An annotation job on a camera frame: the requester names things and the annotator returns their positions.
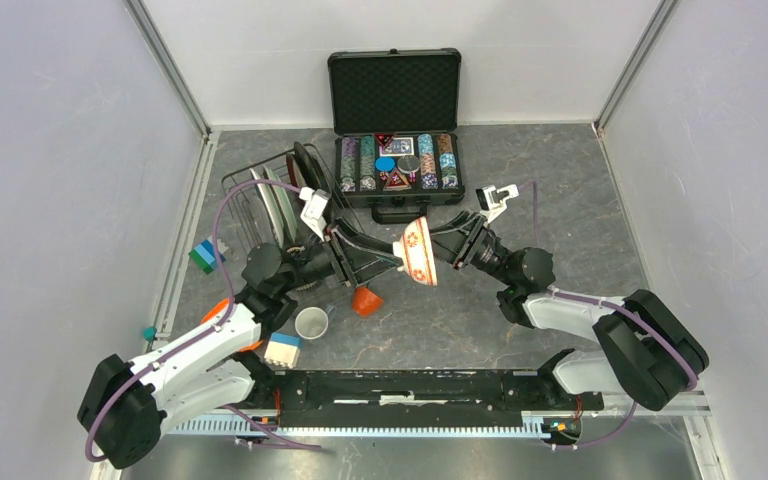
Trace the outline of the tan ceramic bowl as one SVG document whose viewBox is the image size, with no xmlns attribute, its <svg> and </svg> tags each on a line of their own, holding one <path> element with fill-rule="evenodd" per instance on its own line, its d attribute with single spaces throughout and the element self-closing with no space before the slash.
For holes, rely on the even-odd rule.
<svg viewBox="0 0 768 480">
<path fill-rule="evenodd" d="M 399 271 L 421 285 L 438 285 L 432 240 L 425 216 L 409 223 L 402 235 L 392 243 L 392 248 L 394 255 L 403 262 Z"/>
</svg>

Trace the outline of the mint green flower plate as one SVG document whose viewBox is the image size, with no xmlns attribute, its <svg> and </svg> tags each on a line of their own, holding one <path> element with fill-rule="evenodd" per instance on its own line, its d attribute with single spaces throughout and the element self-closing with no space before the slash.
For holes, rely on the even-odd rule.
<svg viewBox="0 0 768 480">
<path fill-rule="evenodd" d="M 275 174 L 268 167 L 263 168 L 263 173 L 265 174 L 265 177 L 268 180 L 275 181 L 276 183 L 280 180 L 279 176 Z M 298 242 L 298 239 L 299 239 L 298 222 L 295 218 L 295 211 L 292 208 L 288 191 L 284 187 L 281 187 L 276 183 L 271 185 L 273 186 L 274 194 L 277 198 L 277 203 L 279 205 L 281 215 L 283 217 L 283 221 L 285 224 L 286 240 L 285 240 L 284 247 L 288 247 L 291 245 L 295 245 Z"/>
</svg>

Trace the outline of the white plate teal rim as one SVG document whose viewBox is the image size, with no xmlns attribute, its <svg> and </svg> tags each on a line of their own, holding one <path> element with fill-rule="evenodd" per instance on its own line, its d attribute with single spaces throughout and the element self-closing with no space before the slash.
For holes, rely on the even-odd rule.
<svg viewBox="0 0 768 480">
<path fill-rule="evenodd" d="M 277 203 L 277 198 L 274 194 L 273 186 L 268 183 L 257 183 L 256 187 L 259 196 L 264 203 L 276 243 L 279 247 L 283 247 L 286 240 L 285 224 Z"/>
</svg>

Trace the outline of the dark brown bottom plate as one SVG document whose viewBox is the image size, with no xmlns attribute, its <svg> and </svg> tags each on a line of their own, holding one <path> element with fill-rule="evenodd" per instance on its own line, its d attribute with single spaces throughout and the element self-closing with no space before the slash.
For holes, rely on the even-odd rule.
<svg viewBox="0 0 768 480">
<path fill-rule="evenodd" d="M 307 147 L 300 142 L 295 142 L 292 154 L 295 155 L 299 170 L 306 181 L 305 187 L 310 187 L 314 190 L 321 189 L 330 194 L 332 188 L 329 185 L 328 176 L 325 174 L 320 162 L 311 155 Z"/>
</svg>

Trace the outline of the red rim beige plate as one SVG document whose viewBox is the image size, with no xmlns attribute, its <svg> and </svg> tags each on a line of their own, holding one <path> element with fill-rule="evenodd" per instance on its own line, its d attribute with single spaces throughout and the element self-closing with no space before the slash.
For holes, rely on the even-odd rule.
<svg viewBox="0 0 768 480">
<path fill-rule="evenodd" d="M 285 156 L 285 163 L 290 183 L 299 189 L 305 187 L 306 181 L 304 176 L 301 174 L 301 171 L 299 170 L 295 155 L 292 153 L 287 153 Z"/>
</svg>

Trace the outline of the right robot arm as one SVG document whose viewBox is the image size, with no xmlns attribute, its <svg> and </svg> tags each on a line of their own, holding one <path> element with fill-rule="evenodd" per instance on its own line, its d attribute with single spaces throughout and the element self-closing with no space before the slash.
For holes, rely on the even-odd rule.
<svg viewBox="0 0 768 480">
<path fill-rule="evenodd" d="M 496 298 L 510 323 L 598 345 L 548 363 L 550 373 L 539 378 L 537 392 L 551 408 L 580 393 L 611 392 L 660 411 L 694 390 L 710 365 L 704 347 L 652 291 L 605 297 L 560 289 L 552 253 L 537 246 L 507 248 L 478 213 L 462 212 L 431 229 L 430 240 L 437 259 L 455 269 L 471 266 L 503 284 Z"/>
</svg>

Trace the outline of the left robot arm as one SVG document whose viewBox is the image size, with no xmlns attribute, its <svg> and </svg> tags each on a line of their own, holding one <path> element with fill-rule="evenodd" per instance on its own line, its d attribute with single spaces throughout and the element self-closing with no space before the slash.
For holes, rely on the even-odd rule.
<svg viewBox="0 0 768 480">
<path fill-rule="evenodd" d="M 387 243 L 335 222 L 299 255 L 273 243 L 252 248 L 245 284 L 219 314 L 164 347 L 130 361 L 113 354 L 96 367 L 77 419 L 85 455 L 117 469 L 144 458 L 163 435 L 208 411 L 275 397 L 275 373 L 250 346 L 284 326 L 296 310 L 289 292 L 338 273 L 406 270 L 401 241 Z"/>
</svg>

